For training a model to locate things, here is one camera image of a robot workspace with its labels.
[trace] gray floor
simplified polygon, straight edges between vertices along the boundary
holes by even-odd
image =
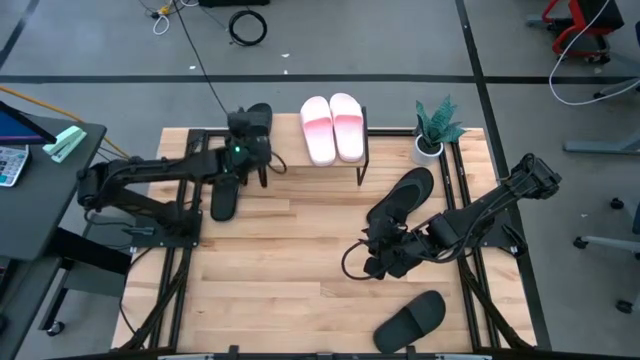
[[[163,1],[146,0],[157,7]],[[611,36],[616,52],[640,61],[633,24],[640,3],[618,0],[628,25]],[[10,36],[28,0],[0,3],[0,44]],[[552,37],[526,28],[525,15],[541,12],[546,0],[465,1],[487,76],[546,76],[554,65]],[[226,22],[237,9],[210,11]],[[472,75],[455,2],[448,0],[273,0],[258,8],[269,35],[258,47],[229,45],[228,34],[197,8],[183,16],[209,74],[426,74]],[[153,21],[135,0],[41,0],[21,34],[2,75],[198,75],[193,52],[178,18],[169,32],[151,32]],[[631,75],[615,61],[596,70],[570,61],[563,76]],[[202,83],[7,84],[41,100],[102,123],[130,153],[153,157],[167,126],[219,126],[224,116]],[[484,126],[475,84],[411,82],[216,83],[229,109],[269,102],[295,112],[313,95],[353,94],[369,109],[370,125],[408,126],[414,102],[435,107],[451,94],[460,105],[457,121]],[[570,100],[589,99],[597,85],[563,85]],[[546,201],[523,201],[545,319],[554,349],[615,355],[640,354],[640,317],[613,308],[618,298],[640,291],[640,262],[624,251],[575,249],[583,234],[631,238],[622,213],[609,209],[618,195],[633,196],[640,179],[636,157],[570,155],[568,139],[619,139],[640,124],[640,97],[628,94],[588,107],[557,102],[544,85],[489,85],[507,161],[526,152],[542,157],[564,180]],[[0,94],[0,100],[36,114],[51,113]],[[84,227],[72,206],[63,225]],[[108,349],[117,299],[72,293],[63,306],[65,333],[56,338],[32,331],[20,359],[78,355]]]

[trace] pink slide sandal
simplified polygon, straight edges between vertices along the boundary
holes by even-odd
[[[357,162],[364,155],[362,108],[351,95],[337,93],[329,101],[340,158]]]
[[[331,109],[322,96],[314,96],[305,101],[300,109],[302,132],[307,141],[311,162],[316,166],[329,166],[336,159],[333,142]]]

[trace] white cable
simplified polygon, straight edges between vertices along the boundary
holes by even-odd
[[[167,21],[167,27],[164,28],[164,30],[158,32],[158,24],[160,23],[160,21],[162,20],[166,20]],[[164,33],[166,33],[167,31],[169,31],[169,27],[171,26],[171,23],[169,22],[169,18],[164,16],[164,15],[160,15],[160,17],[158,18],[158,20],[156,20],[155,25],[153,25],[153,33],[156,35],[163,35]]]
[[[583,102],[569,102],[566,101],[564,99],[562,99],[560,96],[558,96],[558,94],[556,93],[556,90],[553,88],[553,75],[556,73],[556,70],[558,70],[558,66],[560,66],[560,63],[562,62],[562,60],[564,59],[564,56],[567,54],[567,51],[569,51],[569,49],[571,48],[571,46],[573,45],[573,43],[576,42],[576,40],[578,40],[578,38],[580,36],[582,36],[582,34],[584,34],[590,27],[591,25],[593,25],[596,20],[598,20],[598,18],[600,17],[600,15],[602,15],[602,13],[604,12],[604,10],[607,8],[607,5],[609,5],[609,3],[611,2],[611,0],[607,0],[607,2],[604,4],[604,6],[602,7],[602,9],[600,9],[600,12],[598,12],[598,14],[593,18],[593,20],[591,20],[591,22],[589,23],[589,25],[587,25],[587,27],[584,28],[584,30],[582,30],[578,36],[576,36],[567,46],[566,49],[564,49],[564,52],[562,53],[562,55],[560,55],[560,57],[558,58],[558,62],[556,63],[556,66],[553,67],[553,71],[551,71],[551,75],[549,75],[549,87],[551,88],[551,92],[553,93],[553,96],[555,96],[556,99],[558,99],[558,101],[562,102],[565,105],[570,105],[570,106],[581,106],[581,105],[589,105],[589,104],[593,104],[593,103],[597,103],[598,101],[602,101],[605,99],[609,99],[612,98],[614,96],[618,96],[622,93],[625,93],[633,88],[636,88],[640,85],[640,80],[638,80],[637,82],[635,82],[633,85],[620,90],[616,93],[607,95],[607,96],[603,96],[601,98],[597,98],[597,99],[593,99],[593,100],[589,100],[589,101],[583,101]]]
[[[187,1],[185,2],[184,0],[180,0],[180,3],[182,3],[182,5],[184,5],[184,6],[186,6],[186,7],[193,7],[193,6],[198,6],[198,5],[200,5],[200,2],[199,2],[199,1],[196,1],[196,2],[195,2],[195,3],[193,3],[193,4],[189,4],[189,1],[190,1],[190,0],[187,0]]]

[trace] calculator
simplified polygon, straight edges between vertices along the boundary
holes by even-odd
[[[28,145],[22,149],[0,146],[0,186],[14,186],[28,159]]]

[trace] potted plant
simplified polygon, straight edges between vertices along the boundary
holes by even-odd
[[[416,101],[418,126],[414,130],[414,142],[411,160],[422,166],[433,163],[444,151],[444,143],[458,141],[465,130],[460,128],[460,122],[450,123],[458,105],[451,104],[451,97],[440,104],[440,107],[429,118],[421,102]]]

